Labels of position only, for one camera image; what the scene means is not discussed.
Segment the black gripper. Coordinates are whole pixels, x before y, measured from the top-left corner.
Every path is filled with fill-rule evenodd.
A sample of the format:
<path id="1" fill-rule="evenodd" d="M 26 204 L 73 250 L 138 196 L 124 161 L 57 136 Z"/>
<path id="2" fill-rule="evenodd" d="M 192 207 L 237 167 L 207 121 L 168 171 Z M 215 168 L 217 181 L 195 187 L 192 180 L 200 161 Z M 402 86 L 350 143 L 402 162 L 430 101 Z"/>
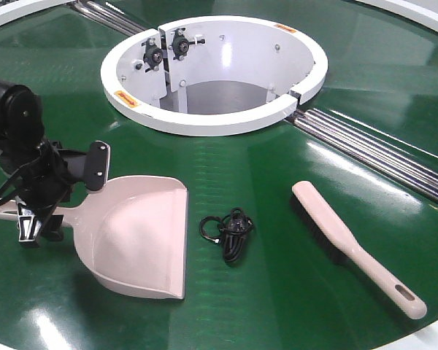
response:
<path id="1" fill-rule="evenodd" d="M 64 239 L 64 216 L 53 212 L 61 201 L 69 200 L 76 183 L 83 180 L 89 191 L 99 191 L 107 183 L 110 146 L 94 141 L 86 153 L 43 139 L 38 147 L 26 149 L 0 138 L 0 167 L 8 176 L 0 186 L 0 206 L 16 200 L 18 242 L 25 248 L 37 248 L 41 238 Z"/>

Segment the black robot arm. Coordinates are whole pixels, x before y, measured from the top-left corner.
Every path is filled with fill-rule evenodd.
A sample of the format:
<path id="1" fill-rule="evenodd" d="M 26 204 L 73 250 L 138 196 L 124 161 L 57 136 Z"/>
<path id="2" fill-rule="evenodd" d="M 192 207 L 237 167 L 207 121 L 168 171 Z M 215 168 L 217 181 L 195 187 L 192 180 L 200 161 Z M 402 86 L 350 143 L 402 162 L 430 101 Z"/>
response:
<path id="1" fill-rule="evenodd" d="M 86 152 L 63 148 L 45 136 L 41 98 L 25 85 L 0 80 L 0 167 L 7 175 L 0 207 L 14 202 L 22 246 L 37 247 L 41 238 L 62 241 L 59 203 L 69 201 L 78 182 L 101 190 L 109 166 L 108 144 L 95 141 Z"/>

